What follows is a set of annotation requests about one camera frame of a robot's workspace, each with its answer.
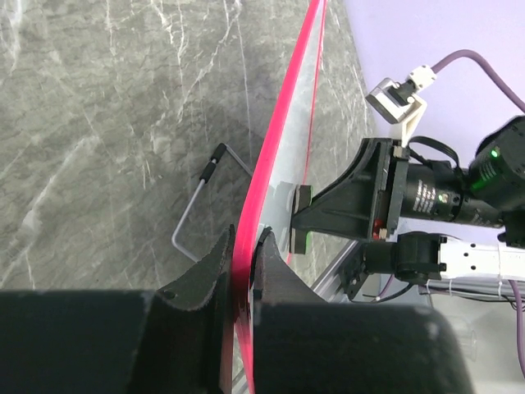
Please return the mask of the green whiteboard eraser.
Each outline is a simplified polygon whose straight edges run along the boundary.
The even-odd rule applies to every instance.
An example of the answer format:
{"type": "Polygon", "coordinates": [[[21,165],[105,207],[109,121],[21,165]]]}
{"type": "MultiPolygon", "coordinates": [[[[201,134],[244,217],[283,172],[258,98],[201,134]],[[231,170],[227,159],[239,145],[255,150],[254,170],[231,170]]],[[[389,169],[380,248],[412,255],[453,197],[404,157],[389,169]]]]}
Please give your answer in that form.
{"type": "Polygon", "coordinates": [[[312,197],[313,187],[311,185],[299,185],[294,191],[290,218],[291,254],[307,254],[308,229],[304,224],[303,211],[311,205],[312,197]]]}

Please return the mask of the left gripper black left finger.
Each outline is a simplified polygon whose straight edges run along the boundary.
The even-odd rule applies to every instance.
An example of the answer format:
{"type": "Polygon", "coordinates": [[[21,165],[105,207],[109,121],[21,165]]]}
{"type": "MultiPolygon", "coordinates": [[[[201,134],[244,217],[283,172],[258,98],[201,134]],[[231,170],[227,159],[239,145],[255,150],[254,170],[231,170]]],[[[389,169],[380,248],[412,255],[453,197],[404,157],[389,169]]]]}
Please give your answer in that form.
{"type": "Polygon", "coordinates": [[[234,239],[156,291],[3,291],[2,392],[230,392],[234,239]]]}

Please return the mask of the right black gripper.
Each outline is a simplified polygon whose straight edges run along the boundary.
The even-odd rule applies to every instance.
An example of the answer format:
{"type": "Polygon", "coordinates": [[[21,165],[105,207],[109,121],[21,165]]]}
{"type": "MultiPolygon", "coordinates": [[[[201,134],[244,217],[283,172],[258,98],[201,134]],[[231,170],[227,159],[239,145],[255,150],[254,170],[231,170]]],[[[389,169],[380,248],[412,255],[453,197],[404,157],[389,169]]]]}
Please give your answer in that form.
{"type": "Polygon", "coordinates": [[[386,138],[366,138],[353,162],[303,211],[311,232],[345,239],[384,241],[401,218],[454,222],[463,203],[458,154],[430,137],[413,137],[391,152],[386,138]],[[426,159],[412,148],[427,146],[449,159],[426,159]]]}

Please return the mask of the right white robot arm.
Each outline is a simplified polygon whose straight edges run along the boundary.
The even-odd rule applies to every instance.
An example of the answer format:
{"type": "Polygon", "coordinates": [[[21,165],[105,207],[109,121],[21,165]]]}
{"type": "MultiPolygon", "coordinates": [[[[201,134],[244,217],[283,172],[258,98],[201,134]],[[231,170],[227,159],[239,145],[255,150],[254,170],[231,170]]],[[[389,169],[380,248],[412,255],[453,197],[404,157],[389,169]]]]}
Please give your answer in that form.
{"type": "Polygon", "coordinates": [[[290,251],[305,254],[312,233],[356,242],[342,268],[348,291],[371,274],[523,280],[523,117],[488,135],[468,167],[428,137],[364,139],[324,190],[296,190],[290,251]]]}

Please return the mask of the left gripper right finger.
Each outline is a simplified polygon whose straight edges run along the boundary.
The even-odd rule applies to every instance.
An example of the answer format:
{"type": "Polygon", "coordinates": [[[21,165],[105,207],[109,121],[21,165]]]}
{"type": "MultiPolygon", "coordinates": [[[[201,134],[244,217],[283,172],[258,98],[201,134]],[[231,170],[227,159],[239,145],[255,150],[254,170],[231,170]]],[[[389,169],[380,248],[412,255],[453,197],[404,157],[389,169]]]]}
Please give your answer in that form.
{"type": "Polygon", "coordinates": [[[330,303],[284,262],[254,257],[253,393],[471,393],[453,328],[422,305],[330,303]]]}

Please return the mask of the pink-framed whiteboard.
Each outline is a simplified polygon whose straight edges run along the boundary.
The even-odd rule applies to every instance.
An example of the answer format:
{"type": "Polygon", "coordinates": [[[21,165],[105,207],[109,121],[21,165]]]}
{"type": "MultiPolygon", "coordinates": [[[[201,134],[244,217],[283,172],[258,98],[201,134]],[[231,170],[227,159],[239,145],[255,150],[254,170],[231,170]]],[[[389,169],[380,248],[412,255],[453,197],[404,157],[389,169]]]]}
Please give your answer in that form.
{"type": "Polygon", "coordinates": [[[235,331],[247,393],[253,382],[250,273],[256,244],[271,228],[278,255],[290,256],[290,218],[295,189],[308,168],[317,78],[322,57],[326,2],[311,1],[241,211],[233,249],[231,283],[235,331]]]}

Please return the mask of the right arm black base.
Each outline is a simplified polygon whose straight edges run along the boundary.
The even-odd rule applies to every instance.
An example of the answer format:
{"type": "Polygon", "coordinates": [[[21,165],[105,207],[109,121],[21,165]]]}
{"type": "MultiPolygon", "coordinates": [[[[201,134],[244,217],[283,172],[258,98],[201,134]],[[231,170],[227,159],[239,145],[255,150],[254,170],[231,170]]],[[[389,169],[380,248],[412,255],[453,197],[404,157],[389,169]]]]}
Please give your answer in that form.
{"type": "Polygon", "coordinates": [[[396,242],[358,243],[357,249],[344,260],[340,269],[340,280],[347,299],[354,302],[365,281],[373,274],[388,274],[389,279],[379,294],[373,297],[372,303],[386,303],[408,293],[414,284],[403,277],[406,273],[403,266],[409,264],[412,243],[413,238],[409,234],[398,236],[396,242]],[[385,296],[394,278],[407,282],[407,285],[402,290],[385,296]]]}

